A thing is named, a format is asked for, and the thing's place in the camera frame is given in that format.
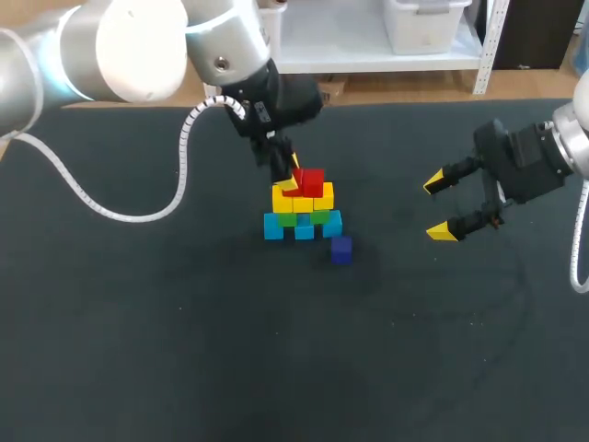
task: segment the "plastic storage bin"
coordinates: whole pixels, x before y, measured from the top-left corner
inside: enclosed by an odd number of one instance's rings
[[[261,7],[261,19],[270,37],[270,52],[272,58],[280,56],[283,44],[283,15],[286,11],[286,3],[275,4],[273,2],[259,2],[259,4],[270,4],[269,7]]]
[[[385,0],[385,24],[393,52],[448,52],[464,8],[472,0]]]

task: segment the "stacked blocks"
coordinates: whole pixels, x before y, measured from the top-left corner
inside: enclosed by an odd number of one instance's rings
[[[297,189],[272,186],[273,213],[264,216],[264,238],[284,240],[284,229],[293,228],[297,241],[312,240],[317,228],[323,238],[331,238],[331,261],[334,264],[352,263],[352,239],[342,236],[341,212],[333,210],[333,183],[325,182],[325,172],[321,169],[294,169],[292,181],[296,182]]]

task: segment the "table surface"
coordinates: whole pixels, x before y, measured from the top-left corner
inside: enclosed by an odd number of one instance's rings
[[[32,148],[0,163],[3,441],[583,441],[589,298],[568,285],[580,180],[460,244],[424,230],[481,203],[422,184],[501,117],[558,101],[325,110],[289,133],[354,237],[267,243],[268,170],[222,110],[198,121],[186,199],[128,226],[78,202]],[[154,212],[186,110],[62,110],[34,134],[95,199]]]

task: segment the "green block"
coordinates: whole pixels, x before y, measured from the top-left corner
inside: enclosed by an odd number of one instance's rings
[[[311,224],[313,226],[316,225],[324,225],[329,222],[329,210],[319,210],[318,212],[313,212],[311,214]]]
[[[296,214],[279,214],[278,224],[280,227],[296,227]]]

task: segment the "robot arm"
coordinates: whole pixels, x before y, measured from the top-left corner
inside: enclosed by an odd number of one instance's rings
[[[423,188],[435,194],[481,169],[485,202],[470,215],[431,228],[430,237],[461,241],[485,226],[498,228],[509,204],[525,204],[559,189],[574,173],[589,180],[587,130],[589,72],[579,82],[573,101],[555,110],[552,122],[511,134],[497,120],[480,127],[474,134],[473,155],[444,166]]]
[[[229,117],[272,181],[296,188],[281,130],[322,108],[310,76],[279,76],[256,0],[89,0],[16,30],[0,29],[0,142],[42,113],[80,101],[150,102],[201,79],[246,109]]]
[[[3,29],[0,137],[68,104],[171,96],[186,72],[187,21],[180,0],[91,0]]]

